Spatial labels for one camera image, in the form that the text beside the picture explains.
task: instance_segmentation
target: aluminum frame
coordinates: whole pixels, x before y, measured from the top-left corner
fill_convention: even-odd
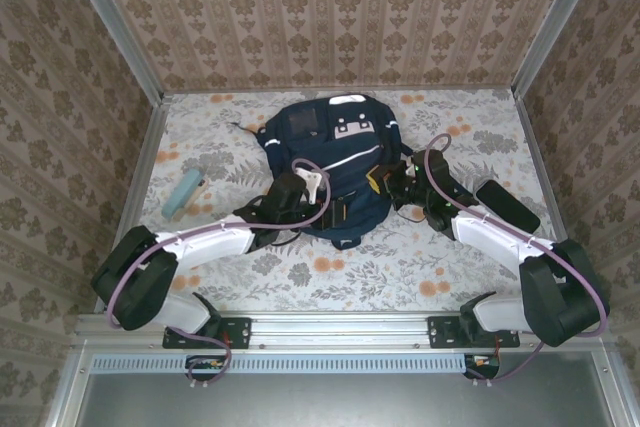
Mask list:
[[[121,219],[118,235],[133,226],[140,216],[146,188],[151,175],[168,109],[173,98],[163,99],[156,109],[145,135],[132,189],[127,197],[125,215]],[[516,108],[531,148],[545,200],[556,229],[556,236],[566,237],[559,210],[546,175],[542,156],[536,149],[533,129],[529,123],[520,97]],[[180,349],[162,349],[163,329],[145,327],[135,332],[112,330],[104,321],[100,302],[95,314],[82,315],[78,319],[68,360],[63,369],[58,390],[53,400],[47,427],[75,426],[90,378],[90,367],[96,354],[169,354],[185,353]],[[372,313],[322,313],[322,312],[225,312],[225,317],[250,317],[253,321],[253,337],[247,355],[264,354],[416,354],[438,355],[443,353],[490,353],[493,349],[431,349],[427,334],[427,317],[452,315],[452,312],[372,312]],[[521,346],[509,352],[528,353],[539,340],[534,335],[521,335]],[[613,423],[616,427],[640,426],[640,414],[629,379],[615,352],[610,336],[602,338],[574,337],[556,352],[591,352],[598,371],[598,380],[604,393]],[[199,350],[200,354],[220,353],[220,350]]]

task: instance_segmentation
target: light blue object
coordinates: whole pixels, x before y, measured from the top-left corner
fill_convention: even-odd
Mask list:
[[[91,374],[184,374],[193,354],[96,354]],[[249,354],[234,352],[230,374],[455,374],[464,354]],[[215,369],[193,369],[194,374]]]
[[[198,169],[191,169],[187,172],[162,207],[162,216],[167,220],[173,219],[178,209],[185,206],[202,179],[204,179],[204,174]]]

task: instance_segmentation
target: backpack buckle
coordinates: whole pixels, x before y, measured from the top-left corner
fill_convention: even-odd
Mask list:
[[[307,192],[309,193],[309,204],[314,205],[316,203],[318,188],[322,182],[322,175],[318,172],[309,172],[308,170],[301,169],[300,167],[296,168],[295,174],[304,180]]]
[[[328,230],[339,226],[347,220],[347,204],[342,197],[329,202],[329,207],[311,226],[318,230]]]

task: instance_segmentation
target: floral wallpaper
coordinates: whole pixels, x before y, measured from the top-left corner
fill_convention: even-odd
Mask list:
[[[0,425],[39,425],[150,105],[89,0],[0,0]]]
[[[115,0],[166,91],[509,85],[552,0]]]
[[[525,103],[640,393],[640,0],[580,0]]]
[[[508,89],[375,90],[389,105],[403,141],[419,149],[447,131],[452,175],[468,189],[494,178],[542,218],[538,235],[553,236],[529,147]],[[273,181],[264,151],[237,122],[255,130],[281,108],[337,95],[327,91],[185,94],[174,97],[149,182],[141,222],[175,231],[213,222],[266,193]],[[162,206],[189,169],[207,190],[179,222]],[[516,276],[481,252],[434,232],[419,208],[391,212],[362,244],[340,252],[308,235],[248,255],[213,260],[181,273],[172,289],[198,291],[220,310],[457,310],[478,294],[519,290]],[[279,241],[287,239],[283,233]]]

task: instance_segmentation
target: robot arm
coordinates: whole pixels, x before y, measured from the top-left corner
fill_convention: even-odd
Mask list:
[[[459,210],[433,188],[426,174],[427,155],[433,181],[447,197],[455,199],[466,210]],[[593,293],[544,250],[569,264],[591,286],[605,314],[609,314],[600,283],[584,249],[577,242],[539,238],[534,242],[531,236],[534,229],[525,231],[525,225],[531,227],[530,223],[521,222],[524,220],[522,211],[528,209],[506,191],[504,194],[508,197],[503,194],[494,199],[500,203],[500,208],[489,205],[494,211],[505,212],[499,219],[487,207],[479,205],[450,176],[441,151],[421,151],[415,153],[409,163],[401,161],[395,165],[377,166],[369,172],[368,178],[376,192],[393,199],[396,209],[403,205],[422,207],[434,230],[480,250],[520,280],[520,295],[491,292],[462,306],[461,324],[471,341],[487,332],[532,331],[545,344],[556,347],[601,320]],[[499,224],[508,224],[508,230],[495,225],[495,219],[500,220]]]
[[[259,204],[249,203],[218,222],[155,234],[144,226],[134,227],[94,275],[93,289],[103,302],[113,304],[113,315],[125,330],[153,322],[214,336],[220,316],[213,306],[199,295],[169,293],[171,283],[176,275],[203,262],[253,252],[273,243],[279,226],[293,228],[296,223],[314,218],[317,220],[311,225],[322,225],[326,208],[302,201],[303,195],[315,199],[318,174],[302,169],[296,172],[282,174]],[[152,249],[155,251],[118,287],[134,262]]]
[[[425,175],[425,155],[429,155],[430,172],[438,186],[480,218],[458,210],[432,188]],[[591,295],[560,264],[531,242],[524,242],[487,221],[496,216],[456,185],[440,151],[418,152],[409,165],[402,161],[377,166],[368,178],[376,192],[393,200],[396,209],[403,205],[422,207],[434,230],[484,252],[520,279],[521,295],[491,292],[462,306],[461,323],[468,337],[499,330],[533,331],[546,344],[557,346],[599,320]],[[157,234],[144,226],[135,227],[109,255],[94,276],[92,286],[108,303],[132,263],[154,245],[164,243],[125,284],[114,303],[114,316],[126,330],[153,322],[213,337],[219,314],[197,294],[185,297],[169,293],[173,278],[203,262],[249,253],[273,243],[278,237],[277,230],[252,228],[245,222],[274,225],[308,219],[319,210],[313,195],[318,185],[319,179],[308,172],[282,174],[259,205],[249,204],[208,226]],[[305,193],[309,202],[302,201]],[[320,218],[317,223],[324,225],[325,220]],[[504,220],[518,223],[517,219]],[[517,228],[514,231],[527,234]],[[580,245],[571,240],[555,243],[536,239],[536,242],[571,264],[596,290],[608,314],[604,295]]]

